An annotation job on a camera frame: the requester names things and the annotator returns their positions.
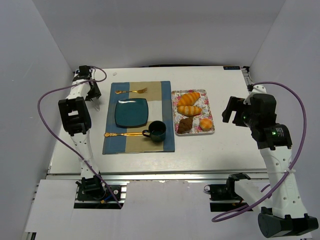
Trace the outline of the brown chocolate croissant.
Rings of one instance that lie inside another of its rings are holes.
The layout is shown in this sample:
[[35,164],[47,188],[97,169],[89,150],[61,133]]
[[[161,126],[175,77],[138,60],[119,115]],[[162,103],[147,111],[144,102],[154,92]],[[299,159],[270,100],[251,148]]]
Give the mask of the brown chocolate croissant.
[[183,118],[180,120],[177,128],[178,134],[183,134],[189,130],[191,130],[193,127],[193,117],[189,116],[187,118]]

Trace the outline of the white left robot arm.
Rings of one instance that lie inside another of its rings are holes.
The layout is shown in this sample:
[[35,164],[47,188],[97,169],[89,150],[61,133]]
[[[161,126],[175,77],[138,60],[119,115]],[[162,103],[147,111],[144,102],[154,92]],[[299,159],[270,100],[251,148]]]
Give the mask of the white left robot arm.
[[69,134],[80,164],[80,192],[94,200],[106,195],[105,184],[94,161],[90,143],[92,120],[86,101],[98,100],[101,96],[97,82],[93,79],[93,67],[82,65],[75,72],[72,87],[65,99],[58,101],[64,130]]

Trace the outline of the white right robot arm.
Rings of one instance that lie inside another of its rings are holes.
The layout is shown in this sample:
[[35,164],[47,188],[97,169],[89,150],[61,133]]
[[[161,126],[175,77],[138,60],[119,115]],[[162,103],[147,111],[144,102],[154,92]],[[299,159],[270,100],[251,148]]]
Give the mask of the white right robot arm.
[[254,206],[259,211],[259,229],[266,238],[301,236],[319,228],[317,218],[310,216],[302,203],[290,168],[290,132],[276,122],[276,105],[276,99],[266,93],[254,93],[246,99],[232,96],[222,113],[224,123],[235,112],[233,124],[251,130],[266,165],[272,193]]

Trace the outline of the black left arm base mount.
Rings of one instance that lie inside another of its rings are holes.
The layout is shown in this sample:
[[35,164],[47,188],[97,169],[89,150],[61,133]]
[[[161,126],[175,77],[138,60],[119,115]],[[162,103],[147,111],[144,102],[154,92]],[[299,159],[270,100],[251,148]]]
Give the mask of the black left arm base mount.
[[76,184],[74,209],[119,210],[124,205],[124,185],[111,184],[110,191],[104,185],[102,189],[85,191],[80,181],[77,181]]

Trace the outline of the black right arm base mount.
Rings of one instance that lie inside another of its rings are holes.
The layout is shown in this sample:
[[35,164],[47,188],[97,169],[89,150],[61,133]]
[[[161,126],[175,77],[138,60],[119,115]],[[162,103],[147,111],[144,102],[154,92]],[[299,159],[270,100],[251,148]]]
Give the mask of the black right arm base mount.
[[209,195],[210,211],[213,213],[247,207],[247,203],[237,194],[230,193],[225,184],[207,184],[203,191]]

